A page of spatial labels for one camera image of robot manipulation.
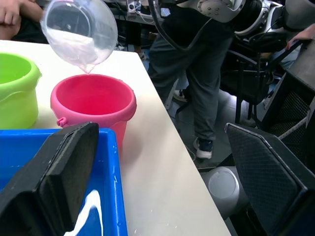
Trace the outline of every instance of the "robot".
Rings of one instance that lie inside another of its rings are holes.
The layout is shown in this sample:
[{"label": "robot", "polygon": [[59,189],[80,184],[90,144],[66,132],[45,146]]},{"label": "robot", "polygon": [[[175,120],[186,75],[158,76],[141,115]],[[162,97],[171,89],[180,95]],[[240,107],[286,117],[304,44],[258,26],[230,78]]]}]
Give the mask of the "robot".
[{"label": "robot", "polygon": [[192,8],[209,19],[234,26],[235,34],[249,44],[282,49],[286,41],[315,23],[315,0],[286,0],[281,5],[269,0],[149,0],[149,7],[159,33],[175,48],[185,50],[168,37],[160,26],[156,9],[178,5]]}]

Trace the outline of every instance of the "white spill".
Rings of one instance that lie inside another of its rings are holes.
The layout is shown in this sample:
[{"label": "white spill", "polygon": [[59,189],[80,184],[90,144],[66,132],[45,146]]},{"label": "white spill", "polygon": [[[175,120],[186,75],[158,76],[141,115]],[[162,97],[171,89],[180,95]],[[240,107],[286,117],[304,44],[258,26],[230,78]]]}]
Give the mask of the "white spill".
[{"label": "white spill", "polygon": [[79,213],[78,220],[77,220],[77,223],[75,224],[74,230],[71,232],[65,233],[64,236],[77,236],[80,230],[85,225],[89,217],[90,210],[94,208],[96,208],[98,211],[100,227],[101,227],[101,232],[102,232],[101,236],[103,236],[104,231],[103,231],[103,221],[102,221],[102,210],[100,207],[100,196],[96,190],[93,190],[85,198],[84,206],[81,212]]}]

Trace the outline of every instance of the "white table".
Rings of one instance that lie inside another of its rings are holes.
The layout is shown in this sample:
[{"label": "white table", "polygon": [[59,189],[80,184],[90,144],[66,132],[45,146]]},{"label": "white table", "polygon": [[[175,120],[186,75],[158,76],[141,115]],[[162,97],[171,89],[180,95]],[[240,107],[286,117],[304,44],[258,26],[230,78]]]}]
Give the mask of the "white table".
[{"label": "white table", "polygon": [[[60,80],[82,71],[61,60],[49,45],[0,41],[0,52],[37,64],[43,76],[36,88],[39,117],[34,128],[58,128],[50,93]],[[93,73],[123,80],[137,98],[120,156],[129,235],[229,236],[139,56],[115,51]]]}]

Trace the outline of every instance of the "hand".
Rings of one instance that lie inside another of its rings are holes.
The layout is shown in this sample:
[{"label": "hand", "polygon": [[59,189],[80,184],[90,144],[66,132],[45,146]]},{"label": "hand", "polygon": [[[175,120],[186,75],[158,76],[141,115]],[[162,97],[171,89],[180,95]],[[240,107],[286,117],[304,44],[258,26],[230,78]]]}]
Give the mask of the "hand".
[{"label": "hand", "polygon": [[309,40],[315,37],[315,24],[312,24],[307,29],[299,32],[295,37],[293,37],[288,43],[286,48],[290,49],[294,41],[296,40]]},{"label": "hand", "polygon": [[0,0],[0,25],[16,25],[22,0]]}]

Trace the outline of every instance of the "gray floor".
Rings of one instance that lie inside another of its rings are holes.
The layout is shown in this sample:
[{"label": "gray floor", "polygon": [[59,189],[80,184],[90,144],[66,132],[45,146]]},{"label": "gray floor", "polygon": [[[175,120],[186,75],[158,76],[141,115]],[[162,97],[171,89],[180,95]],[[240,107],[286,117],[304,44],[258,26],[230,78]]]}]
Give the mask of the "gray floor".
[{"label": "gray floor", "polygon": [[[172,101],[172,106],[168,110],[169,115],[174,122],[184,144],[186,145],[189,153],[194,159],[195,150],[193,148],[193,141],[196,138],[194,135],[193,126],[193,110],[192,105],[189,105],[185,110],[175,116],[176,110],[183,105],[175,99]],[[235,107],[236,107],[236,97],[221,91],[219,92],[219,108],[216,122],[216,135],[217,139],[214,142],[213,156],[210,160],[205,160],[202,163],[195,161],[196,167],[198,169],[208,168],[218,165],[223,161],[228,155],[231,154],[230,144],[228,142],[227,135],[224,132],[226,123],[234,122],[235,119]],[[242,104],[242,118],[247,117],[247,104],[243,102]]]}]

